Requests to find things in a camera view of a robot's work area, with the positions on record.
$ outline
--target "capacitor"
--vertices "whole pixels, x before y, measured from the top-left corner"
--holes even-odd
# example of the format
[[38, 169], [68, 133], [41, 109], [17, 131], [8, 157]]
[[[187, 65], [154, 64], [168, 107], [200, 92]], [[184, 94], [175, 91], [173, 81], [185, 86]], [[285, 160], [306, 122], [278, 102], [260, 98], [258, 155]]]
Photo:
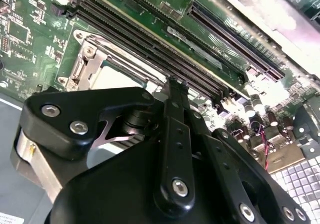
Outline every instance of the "capacitor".
[[247, 126], [242, 126], [241, 129], [242, 129], [243, 138], [246, 139], [246, 140], [249, 140], [250, 139], [250, 134], [249, 134], [248, 127]]
[[243, 106], [245, 108], [244, 111], [249, 118], [252, 118], [256, 114], [250, 100], [247, 100], [247, 102], [245, 102]]
[[238, 143], [244, 142], [244, 136], [242, 135], [242, 133], [239, 133], [238, 135], [236, 135], [235, 138], [238, 141]]
[[266, 115], [267, 115], [269, 122], [270, 122], [270, 125], [272, 127], [275, 127], [278, 125], [278, 121], [277, 121], [277, 118], [276, 118], [276, 115], [274, 112], [269, 111], [269, 112], [267, 112]]
[[256, 112], [263, 112], [264, 106], [258, 94], [253, 94], [250, 96], [253, 108]]
[[292, 121], [291, 117], [285, 116], [282, 118], [283, 126], [287, 130], [293, 130], [294, 129], [294, 123]]
[[260, 115], [255, 114], [254, 117], [250, 118], [250, 127], [255, 133], [259, 133], [263, 125], [264, 125], [264, 122], [260, 117]]

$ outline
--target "sticker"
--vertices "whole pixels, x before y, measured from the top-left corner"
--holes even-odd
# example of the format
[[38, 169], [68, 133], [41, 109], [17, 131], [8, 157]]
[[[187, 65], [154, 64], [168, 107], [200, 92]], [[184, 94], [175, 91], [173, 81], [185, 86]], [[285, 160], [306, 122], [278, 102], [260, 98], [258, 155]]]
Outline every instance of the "sticker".
[[0, 224], [23, 224], [24, 219], [0, 213]]

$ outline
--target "black plastic bracket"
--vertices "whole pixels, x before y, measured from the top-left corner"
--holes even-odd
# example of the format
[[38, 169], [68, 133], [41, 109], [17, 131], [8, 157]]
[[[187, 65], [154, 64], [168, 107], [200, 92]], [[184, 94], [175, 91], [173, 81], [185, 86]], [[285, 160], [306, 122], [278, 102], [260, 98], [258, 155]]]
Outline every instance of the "black plastic bracket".
[[154, 200], [166, 216], [177, 218], [188, 213], [195, 203], [190, 130], [184, 122], [183, 100], [188, 89], [172, 78], [165, 88], [169, 99], [164, 102]]
[[[98, 122], [125, 110], [147, 108], [154, 98], [142, 88], [90, 90], [69, 93], [40, 93], [26, 100], [20, 117], [25, 135], [60, 157], [74, 160], [83, 157], [97, 138]], [[42, 113], [46, 104], [60, 110], [56, 117]], [[73, 121], [87, 124], [88, 131], [78, 135], [71, 131]]]

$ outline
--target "black memory slot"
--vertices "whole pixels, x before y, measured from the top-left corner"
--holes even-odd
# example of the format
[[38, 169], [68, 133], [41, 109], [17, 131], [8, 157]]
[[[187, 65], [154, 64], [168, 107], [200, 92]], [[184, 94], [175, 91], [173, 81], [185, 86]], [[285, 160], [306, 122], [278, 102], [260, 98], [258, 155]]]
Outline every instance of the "black memory slot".
[[232, 69], [233, 71], [238, 72], [240, 80], [245, 81], [245, 75], [242, 73], [241, 70], [236, 69], [232, 64], [228, 63], [226, 60], [221, 58], [219, 55], [217, 55], [210, 46], [208, 46], [206, 43], [204, 43], [201, 39], [194, 36], [192, 33], [190, 33], [188, 30], [186, 30], [183, 26], [179, 25], [177, 22], [172, 20], [170, 17], [168, 17], [166, 14], [162, 13], [157, 7], [155, 7], [153, 4], [149, 3], [146, 0], [134, 0], [137, 2], [141, 7], [148, 10], [150, 13], [152, 13], [155, 17], [160, 19], [162, 22], [167, 24], [168, 26], [175, 29], [177, 32], [182, 34], [184, 37], [186, 37], [187, 40], [193, 42], [196, 46], [201, 48], [203, 51], [214, 57], [216, 60], [218, 60], [222, 65]]
[[162, 58], [154, 55], [153, 52], [143, 47], [143, 44], [137, 42], [135, 36], [127, 37], [116, 28], [116, 24], [112, 22], [102, 22], [101, 20], [97, 20], [95, 15], [90, 14], [88, 11], [83, 10], [79, 7], [75, 12], [69, 14], [69, 18], [73, 18], [78, 16], [83, 21], [90, 24], [92, 27], [97, 28], [101, 32], [107, 34], [106, 39], [109, 41], [113, 41], [118, 43], [125, 50], [136, 56], [137, 58], [144, 58], [148, 62], [154, 65], [154, 68], [159, 69], [160, 71], [165, 72], [166, 75], [174, 75], [181, 80], [185, 80], [189, 83], [190, 88], [198, 90], [203, 95], [207, 97], [212, 97], [220, 94], [220, 91], [217, 93], [216, 89], [212, 89], [209, 85], [204, 82], [199, 82], [200, 79], [193, 77], [193, 75], [186, 74], [183, 69], [181, 69], [178, 65], [173, 65], [171, 63], [165, 62]]
[[196, 0], [192, 1], [187, 15], [214, 36], [218, 37], [227, 47], [240, 54], [252, 67], [266, 75], [272, 81], [277, 82], [285, 76], [277, 65], [271, 62], [271, 60], [241, 36], [228, 29], [220, 19]]
[[196, 65], [189, 63], [187, 60], [181, 60], [181, 58], [174, 53], [168, 53], [167, 49], [164, 49], [163, 45], [156, 39], [151, 38], [146, 34], [144, 35], [143, 31], [139, 28], [124, 22], [119, 16], [111, 13], [107, 7], [102, 6], [94, 0], [80, 0], [78, 4], [88, 12], [96, 14], [96, 18], [101, 19], [104, 23], [112, 22], [114, 27], [121, 30], [125, 36], [134, 36], [134, 40], [137, 43], [141, 44], [141, 46], [149, 47], [149, 50], [151, 50], [153, 54], [161, 57], [167, 63], [173, 66], [177, 66], [178, 64], [180, 67], [183, 67], [185, 70], [184, 73], [187, 71], [189, 75], [196, 77], [198, 80], [202, 80], [203, 84], [209, 85], [211, 89], [214, 88], [215, 93], [219, 93], [221, 92], [221, 89], [225, 88], [224, 85], [216, 82], [213, 77], [199, 74], [199, 68], [197, 68]]

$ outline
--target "perforated metal panel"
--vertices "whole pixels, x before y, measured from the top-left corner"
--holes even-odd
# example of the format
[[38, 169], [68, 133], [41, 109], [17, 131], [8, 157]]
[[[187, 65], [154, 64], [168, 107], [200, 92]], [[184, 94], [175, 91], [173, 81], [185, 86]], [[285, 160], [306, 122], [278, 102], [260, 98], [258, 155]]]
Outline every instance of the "perforated metal panel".
[[272, 175], [308, 214], [311, 224], [320, 223], [320, 156]]

